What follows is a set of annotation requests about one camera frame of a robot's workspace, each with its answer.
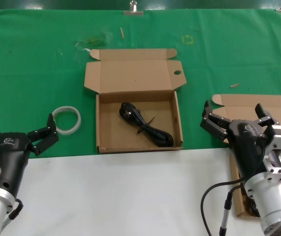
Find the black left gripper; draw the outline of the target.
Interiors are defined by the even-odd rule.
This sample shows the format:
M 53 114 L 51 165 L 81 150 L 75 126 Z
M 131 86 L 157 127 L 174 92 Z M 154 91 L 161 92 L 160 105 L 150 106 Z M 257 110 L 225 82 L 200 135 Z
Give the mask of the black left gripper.
M 56 123 L 50 113 L 44 128 L 28 133 L 0 133 L 0 188 L 16 197 L 30 153 L 39 156 L 59 141 Z

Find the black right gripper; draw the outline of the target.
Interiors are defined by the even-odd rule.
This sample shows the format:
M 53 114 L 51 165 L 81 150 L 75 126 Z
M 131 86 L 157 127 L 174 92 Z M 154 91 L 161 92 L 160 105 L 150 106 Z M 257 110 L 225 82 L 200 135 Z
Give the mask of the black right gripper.
M 255 121 L 242 119 L 231 121 L 214 114 L 210 101 L 206 100 L 200 123 L 204 130 L 221 142 L 228 139 L 229 148 L 243 180 L 266 171 L 263 157 L 267 138 L 263 135 L 263 127 L 280 124 L 260 103 L 256 105 L 255 113 L 258 117 Z

